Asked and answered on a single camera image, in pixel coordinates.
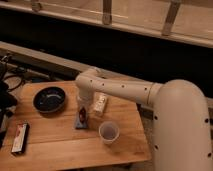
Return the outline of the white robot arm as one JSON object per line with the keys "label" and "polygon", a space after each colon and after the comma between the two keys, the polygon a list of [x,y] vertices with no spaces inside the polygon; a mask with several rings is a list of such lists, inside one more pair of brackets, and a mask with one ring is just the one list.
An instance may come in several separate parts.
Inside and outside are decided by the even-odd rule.
{"label": "white robot arm", "polygon": [[97,68],[80,73],[75,83],[82,103],[103,92],[153,109],[154,171],[213,171],[208,104],[194,83],[103,79]]}

